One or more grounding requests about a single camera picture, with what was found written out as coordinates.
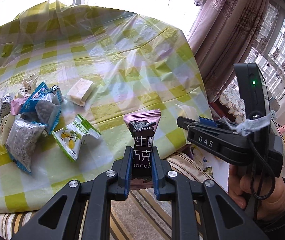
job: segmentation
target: hand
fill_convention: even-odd
[[[228,177],[228,195],[237,203],[237,205],[244,209],[247,205],[246,200],[241,196],[244,192],[251,194],[250,190],[250,175],[245,175],[240,178],[238,175],[237,166],[229,166]],[[257,192],[260,176],[256,176],[254,180],[254,189]],[[271,187],[271,179],[265,178],[262,183],[260,195],[268,193]],[[285,183],[284,180],[276,178],[275,190],[271,196],[261,201],[257,210],[257,219],[270,221],[285,211]]]

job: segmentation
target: checkered tablecloth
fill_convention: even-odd
[[[39,209],[70,179],[91,180],[109,169],[133,145],[124,114],[161,109],[154,140],[161,158],[185,143],[177,105],[211,117],[182,31],[136,13],[59,1],[22,12],[0,27],[0,97],[17,92],[32,74],[39,75],[38,83],[59,85],[63,95],[79,78],[92,80],[96,88],[85,107],[65,101],[56,130],[82,114],[102,136],[82,146],[74,163],[52,136],[40,138],[32,175],[20,171],[0,146],[0,212]]]

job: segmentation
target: striped fabric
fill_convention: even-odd
[[[173,170],[184,174],[189,179],[199,182],[212,179],[202,172],[193,160],[181,152],[173,153],[166,160],[169,161]],[[197,210],[195,212],[201,232],[200,215]],[[34,214],[35,212],[0,214],[0,236],[4,239],[11,239]],[[131,190],[125,202],[112,201],[110,239],[170,240],[171,203],[158,202],[153,188]]]

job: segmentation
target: metal screw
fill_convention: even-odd
[[[175,172],[175,171],[168,171],[167,175],[168,175],[169,177],[174,178],[174,177],[176,177],[176,176],[178,175],[178,173]]]
[[[113,177],[113,176],[115,176],[115,175],[116,175],[116,172],[115,172],[115,171],[110,170],[110,171],[107,171],[107,172],[106,172],[106,175],[107,175],[108,177]]]
[[[79,183],[78,183],[78,181],[76,181],[76,180],[72,180],[72,181],[70,181],[70,182],[69,182],[69,184],[68,184],[68,185],[69,185],[70,187],[77,187],[77,186],[78,186],[78,184],[79,184]]]
[[[213,185],[215,185],[215,183],[211,180],[211,179],[207,179],[204,184],[207,186],[207,187],[212,187]]]

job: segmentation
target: candy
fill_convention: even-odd
[[[87,79],[79,79],[67,93],[67,98],[74,104],[85,106],[85,101],[92,92],[93,82]]]
[[[78,158],[81,145],[86,144],[91,136],[98,139],[101,133],[78,114],[72,123],[52,132],[52,135],[63,153],[74,162]]]
[[[23,97],[23,98],[16,98],[15,100],[13,100],[10,104],[10,114],[12,115],[20,114],[20,109],[27,101],[27,99],[28,97]]]
[[[150,154],[160,117],[160,110],[124,115],[124,122],[135,140],[132,166],[134,177],[151,175]]]
[[[14,97],[14,93],[8,93],[0,99],[0,118],[10,113],[10,102]]]
[[[56,93],[59,93],[59,96],[60,96],[60,103],[62,103],[62,102],[64,101],[63,95],[62,95],[62,93],[61,93],[61,91],[60,91],[59,86],[57,86],[57,85],[52,86],[52,87],[50,88],[50,91],[51,91],[54,95],[55,95]]]
[[[22,118],[14,121],[5,147],[9,157],[23,171],[31,173],[32,154],[45,127],[45,124],[27,122]]]
[[[36,89],[37,80],[37,75],[32,75],[29,78],[23,79],[17,97],[30,97],[31,93]]]
[[[39,122],[47,125],[45,130],[50,134],[59,122],[61,113],[59,101],[59,94],[54,95],[42,82],[24,103],[20,113],[28,116],[33,116],[36,113]]]
[[[0,125],[0,145],[4,145],[6,143],[14,121],[15,121],[15,116],[11,114],[6,115],[2,119],[1,125]]]

